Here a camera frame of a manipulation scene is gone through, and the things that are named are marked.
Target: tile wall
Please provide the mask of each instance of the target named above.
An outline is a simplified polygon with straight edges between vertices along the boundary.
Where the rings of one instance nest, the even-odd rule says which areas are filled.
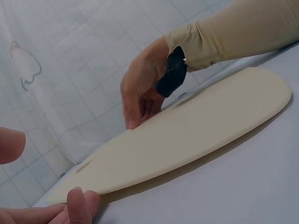
[[[27,135],[21,158],[0,166],[0,206],[12,208],[33,205],[71,162],[78,163],[125,130],[119,85],[142,49],[171,29],[231,3],[0,1],[0,124]],[[19,47],[11,50],[13,40]],[[39,70],[30,54],[42,71],[32,84],[25,83],[26,91],[20,78],[30,80]],[[231,63],[188,74],[164,106]]]

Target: black wristband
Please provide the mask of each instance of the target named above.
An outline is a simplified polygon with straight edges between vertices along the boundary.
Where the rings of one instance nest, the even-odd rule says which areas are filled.
[[[164,76],[156,82],[156,91],[168,98],[180,85],[183,84],[187,73],[185,55],[181,47],[176,47],[167,59],[167,69]]]

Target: beige sleeve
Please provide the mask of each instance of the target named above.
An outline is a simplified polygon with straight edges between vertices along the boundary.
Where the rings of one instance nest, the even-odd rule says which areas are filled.
[[[170,52],[182,47],[188,71],[267,53],[299,40],[299,0],[238,0],[165,39]]]

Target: finger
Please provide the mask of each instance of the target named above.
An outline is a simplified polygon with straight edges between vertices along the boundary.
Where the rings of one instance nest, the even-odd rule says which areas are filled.
[[[74,188],[67,195],[70,224],[92,224],[92,217],[86,198],[80,188]]]
[[[139,108],[140,97],[137,93],[132,91],[124,91],[127,103],[128,128],[135,129],[140,125],[141,114]]]
[[[153,102],[153,105],[151,107],[151,111],[150,111],[150,114],[149,114],[149,118],[155,116],[157,113],[160,113],[163,102],[164,102],[164,99],[163,100],[157,100],[157,101]]]
[[[128,117],[128,113],[127,113],[128,107],[127,107],[126,98],[123,94],[121,95],[121,100],[122,100],[122,114],[125,119],[126,128],[129,129],[129,117]]]
[[[18,159],[24,151],[26,136],[23,132],[0,127],[0,164]]]
[[[140,115],[141,117],[144,116],[144,112],[145,112],[145,99],[140,99],[139,101],[139,108],[140,108]]]
[[[129,128],[129,118],[128,118],[128,113],[127,113],[128,108],[127,108],[127,102],[126,102],[123,86],[124,86],[124,78],[121,81],[122,114],[125,119],[126,129],[128,129]]]
[[[4,209],[15,221],[22,224],[49,223],[66,208],[63,204],[50,205],[46,208]]]
[[[56,217],[54,217],[49,224],[63,224],[69,219],[69,213],[67,206],[64,205],[63,211],[61,211]]]
[[[93,219],[99,209],[100,196],[96,192],[89,190],[84,193],[84,197],[89,210],[89,216]],[[70,219],[68,219],[64,224],[71,224]]]
[[[144,117],[142,118],[141,122],[146,121],[148,118],[150,118],[150,112],[151,108],[153,106],[153,100],[148,99],[145,103],[145,112],[144,112]]]

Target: shower curtain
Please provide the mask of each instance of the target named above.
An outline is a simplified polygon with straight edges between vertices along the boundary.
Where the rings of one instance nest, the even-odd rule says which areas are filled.
[[[119,84],[131,60],[171,29],[218,10],[215,2],[0,0],[1,83],[20,101],[12,109],[26,108],[43,136],[81,162],[125,131]],[[188,74],[164,105],[221,69]]]

